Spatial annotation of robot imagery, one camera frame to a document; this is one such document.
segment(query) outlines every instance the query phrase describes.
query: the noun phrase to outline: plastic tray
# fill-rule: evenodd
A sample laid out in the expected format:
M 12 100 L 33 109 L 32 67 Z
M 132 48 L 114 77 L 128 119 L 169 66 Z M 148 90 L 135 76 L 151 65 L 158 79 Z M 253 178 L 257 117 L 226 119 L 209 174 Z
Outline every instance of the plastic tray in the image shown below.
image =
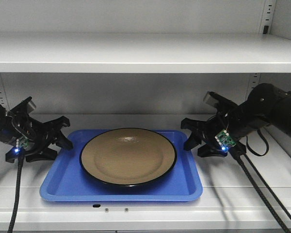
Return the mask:
M 108 130 L 79 130 L 68 136 L 72 150 L 62 149 L 49 170 L 40 195 L 49 201 L 191 201 L 201 196 L 203 187 L 192 153 L 183 150 L 184 133 L 154 130 L 167 137 L 177 149 L 177 162 L 165 176 L 155 181 L 122 187 L 102 183 L 80 165 L 80 152 L 93 137 Z

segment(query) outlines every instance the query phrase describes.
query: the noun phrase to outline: beige plate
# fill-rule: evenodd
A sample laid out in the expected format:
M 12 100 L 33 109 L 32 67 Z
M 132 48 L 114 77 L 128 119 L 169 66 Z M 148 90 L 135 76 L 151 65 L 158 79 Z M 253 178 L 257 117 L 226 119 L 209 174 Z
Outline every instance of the beige plate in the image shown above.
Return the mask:
M 177 152 L 164 136 L 123 128 L 94 137 L 81 153 L 81 165 L 95 178 L 133 186 L 159 178 L 175 165 Z

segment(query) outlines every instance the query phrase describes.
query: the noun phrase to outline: blue led light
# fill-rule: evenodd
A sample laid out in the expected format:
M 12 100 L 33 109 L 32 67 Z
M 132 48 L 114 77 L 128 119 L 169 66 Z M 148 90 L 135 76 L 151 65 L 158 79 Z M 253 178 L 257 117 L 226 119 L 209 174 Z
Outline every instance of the blue led light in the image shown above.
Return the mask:
M 227 152 L 227 151 L 228 151 L 228 147 L 221 147 L 221 150 L 222 150 L 223 152 Z
M 17 153 L 19 153 L 19 152 L 20 152 L 20 149 L 16 147 L 16 148 L 14 149 L 14 153 L 17 154 Z

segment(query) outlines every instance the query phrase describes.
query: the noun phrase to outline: black cable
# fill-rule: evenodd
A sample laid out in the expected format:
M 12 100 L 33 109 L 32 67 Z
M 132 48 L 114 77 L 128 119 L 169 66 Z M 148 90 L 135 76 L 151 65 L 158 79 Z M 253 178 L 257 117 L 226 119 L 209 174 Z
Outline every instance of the black cable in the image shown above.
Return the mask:
M 24 153 L 23 149 L 20 149 L 19 156 L 18 156 L 18 165 L 17 165 L 15 201 L 14 201 L 13 213 L 12 213 L 12 217 L 11 217 L 8 233 L 12 233 L 13 232 L 13 228 L 14 228 L 14 224 L 15 224 L 15 220 L 16 220 L 16 215 L 17 215 L 17 210 L 18 210 L 18 203 L 19 203 L 20 177 L 21 177 L 21 171 L 22 171 L 23 164 L 24 164 L 24 158 L 25 158 L 25 153 Z
M 274 219 L 277 221 L 277 223 L 281 226 L 281 228 L 284 230 L 285 233 L 291 233 L 289 228 L 286 226 L 286 224 L 282 221 L 282 219 L 279 217 L 275 209 L 272 207 L 272 205 L 269 203 L 269 201 L 266 199 L 265 195 L 262 193 L 261 189 L 258 187 L 257 183 L 254 181 L 253 177 L 249 173 L 248 169 L 246 168 L 245 164 L 241 160 L 239 155 L 232 155 L 233 158 L 237 161 L 237 163 L 242 167 L 243 171 L 245 172 L 246 176 L 248 177 L 249 181 L 251 182 L 252 186 L 266 205 L 266 207 L 269 209 L 271 214 L 273 215 Z
M 258 177 L 261 179 L 261 181 L 263 182 L 263 184 L 266 186 L 266 188 L 268 189 L 268 191 L 273 195 L 273 197 L 275 198 L 275 200 L 277 201 L 277 203 L 280 205 L 280 207 L 283 209 L 283 211 L 286 213 L 286 215 L 291 220 L 291 214 L 288 212 L 287 208 L 283 205 L 283 203 L 280 201 L 280 199 L 277 197 L 277 195 L 273 192 L 273 190 L 271 189 L 271 187 L 264 180 L 264 178 L 262 177 L 262 175 L 260 174 L 260 172 L 258 171 L 258 169 L 256 168 L 256 166 L 254 166 L 254 164 L 252 163 L 252 161 L 248 157 L 248 155 L 245 153 L 244 156 L 247 159 L 247 161 L 249 162 L 249 164 L 251 165 L 251 167 L 254 169 L 254 171 L 256 172 L 256 174 L 258 175 Z
M 223 127 L 225 127 L 225 124 L 223 122 L 223 120 L 220 118 L 219 114 L 217 113 L 217 117 L 219 118 L 221 124 Z M 258 130 L 258 134 L 261 137 L 261 139 L 264 141 L 264 143 L 266 144 L 266 152 L 263 155 L 266 155 L 268 150 L 269 150 L 269 144 L 266 140 L 266 138 L 263 136 L 263 134 L 261 133 L 260 129 Z M 239 143 L 236 143 L 236 147 L 239 149 L 239 151 L 241 152 L 241 154 L 243 154 L 245 156 L 245 158 L 248 160 L 249 164 L 251 165 L 251 167 L 254 169 L 254 171 L 256 172 L 256 174 L 258 175 L 258 177 L 261 179 L 261 181 L 264 183 L 264 185 L 266 186 L 266 188 L 269 190 L 269 192 L 272 194 L 272 196 L 274 197 L 274 199 L 277 201 L 277 203 L 280 205 L 280 207 L 283 209 L 283 211 L 286 213 L 286 215 L 289 217 L 289 219 L 291 220 L 291 214 L 288 212 L 287 208 L 282 204 L 282 202 L 279 200 L 279 198 L 277 197 L 277 195 L 273 192 L 273 190 L 271 189 L 271 187 L 267 184 L 267 182 L 264 180 L 264 178 L 262 177 L 262 175 L 260 174 L 260 172 L 258 171 L 258 169 L 254 166 L 254 164 L 251 162 L 251 160 L 249 159 L 248 155 L 246 154 L 246 152 L 242 149 L 242 147 L 239 145 Z M 248 145 L 248 137 L 247 137 L 247 147 L 251 152 L 251 148 Z M 282 221 L 282 219 L 279 217 L 279 215 L 276 213 L 276 211 L 274 210 L 274 208 L 272 207 L 272 205 L 269 203 L 269 201 L 266 199 L 265 195 L 262 193 L 261 189 L 258 187 L 257 183 L 254 181 L 253 177 L 251 176 L 251 174 L 249 173 L 248 169 L 246 168 L 245 164 L 243 163 L 243 161 L 240 158 L 241 154 L 238 154 L 237 150 L 235 147 L 230 148 L 229 150 L 230 154 L 232 155 L 232 157 L 237 161 L 237 163 L 242 167 L 242 169 L 244 170 L 246 176 L 248 177 L 249 181 L 251 182 L 251 184 L 253 185 L 254 189 L 256 190 L 256 192 L 258 193 L 258 195 L 260 196 L 260 198 L 262 199 L 262 201 L 264 202 L 264 204 L 266 205 L 266 207 L 269 209 L 269 211 L 271 212 L 271 214 L 273 215 L 273 217 L 275 218 L 275 220 L 277 221 L 277 223 L 280 225 L 280 227 L 286 232 L 286 233 L 290 233 L 291 231 L 288 229 L 288 227 L 285 225 L 285 223 Z
M 246 146 L 247 146 L 247 148 L 248 148 L 248 150 L 251 152 L 251 153 L 253 153 L 254 155 L 256 155 L 256 156 L 264 156 L 264 155 L 266 155 L 267 153 L 268 153 L 268 150 L 269 150 L 269 145 L 268 145 L 268 141 L 267 141 L 267 139 L 264 137 L 264 135 L 262 134 L 262 132 L 261 132 L 261 130 L 260 129 L 258 129 L 257 130 L 257 132 L 258 132 L 258 135 L 260 136 L 260 138 L 262 139 L 262 141 L 265 143 L 265 145 L 266 145 L 266 151 L 265 151 L 265 153 L 264 154 L 259 154 L 259 153 L 257 153 L 257 152 L 255 152 L 250 146 L 249 146 L 249 143 L 248 143 L 248 136 L 246 136 Z

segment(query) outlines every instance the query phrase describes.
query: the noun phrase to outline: white shelf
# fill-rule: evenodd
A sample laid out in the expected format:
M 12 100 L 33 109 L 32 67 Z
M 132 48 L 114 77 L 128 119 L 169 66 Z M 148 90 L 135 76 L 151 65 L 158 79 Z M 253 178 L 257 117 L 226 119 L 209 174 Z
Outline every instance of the white shelf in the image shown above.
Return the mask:
M 0 72 L 291 73 L 291 41 L 268 34 L 0 33 Z
M 32 115 L 48 121 L 58 115 Z M 197 115 L 67 115 L 71 127 L 64 134 L 79 129 L 142 127 L 179 130 L 185 117 L 205 120 Z M 265 180 L 291 213 L 291 158 L 266 134 L 268 155 L 249 155 Z M 250 137 L 258 151 L 265 146 L 257 136 Z M 17 165 L 4 162 L 9 146 L 0 143 L 0 231 L 8 228 L 14 202 Z M 22 173 L 19 211 L 15 231 L 103 231 L 103 230 L 197 230 L 197 229 L 272 229 L 280 228 L 237 163 L 226 158 L 196 157 L 204 186 L 202 196 L 190 202 L 96 202 L 57 203 L 44 201 L 39 187 L 52 162 L 25 163 Z M 270 199 L 275 209 L 279 209 Z M 291 222 L 279 211 L 288 227 Z

